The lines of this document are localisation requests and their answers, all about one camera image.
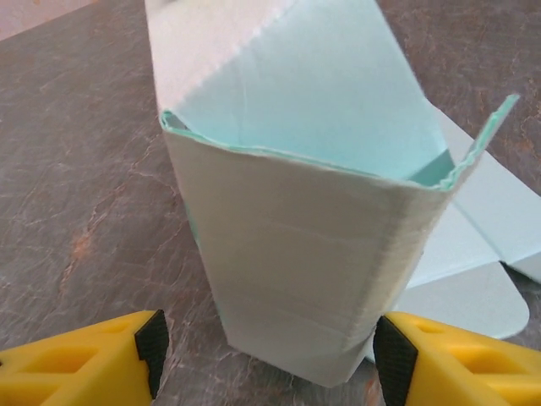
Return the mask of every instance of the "granite countertop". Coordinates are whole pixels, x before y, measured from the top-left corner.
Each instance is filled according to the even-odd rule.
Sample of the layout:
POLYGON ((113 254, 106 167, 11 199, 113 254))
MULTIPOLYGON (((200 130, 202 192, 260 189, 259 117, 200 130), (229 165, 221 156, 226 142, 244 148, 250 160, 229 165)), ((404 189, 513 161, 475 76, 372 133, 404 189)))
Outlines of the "granite countertop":
MULTIPOLYGON (((538 0, 381 0, 429 99, 541 193, 538 0)), ((356 405, 226 344, 156 116, 142 0, 102 0, 0 42, 0 345, 143 309, 172 346, 157 405, 356 405)), ((516 273, 541 349, 541 287, 516 273)))

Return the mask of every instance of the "black rubber pad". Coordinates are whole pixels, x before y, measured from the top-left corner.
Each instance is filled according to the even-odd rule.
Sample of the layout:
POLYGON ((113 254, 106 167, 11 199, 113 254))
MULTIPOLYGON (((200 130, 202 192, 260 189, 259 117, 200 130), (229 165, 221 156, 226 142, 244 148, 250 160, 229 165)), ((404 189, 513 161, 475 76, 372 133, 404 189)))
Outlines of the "black rubber pad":
POLYGON ((418 351, 385 316, 374 336, 374 358, 387 406, 405 406, 418 351))
POLYGON ((135 333, 135 345, 139 359, 149 366, 149 389, 150 395, 156 399, 160 389, 161 373, 166 361, 167 347, 169 347, 169 331, 167 330, 166 315, 163 310, 158 310, 146 323, 135 333))

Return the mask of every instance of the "gray stone surface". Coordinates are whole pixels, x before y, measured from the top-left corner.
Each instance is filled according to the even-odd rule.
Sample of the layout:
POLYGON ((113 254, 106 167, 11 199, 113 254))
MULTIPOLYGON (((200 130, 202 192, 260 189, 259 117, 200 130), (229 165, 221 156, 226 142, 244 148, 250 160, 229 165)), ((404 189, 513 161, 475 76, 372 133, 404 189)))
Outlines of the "gray stone surface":
MULTIPOLYGON (((427 96, 541 193, 541 3, 381 0, 427 96)), ((541 349, 541 287, 512 341, 541 349)), ((163 308, 157 405, 357 405, 369 367, 317 387, 231 350, 156 119, 142 0, 102 0, 0 42, 0 346, 163 308)))

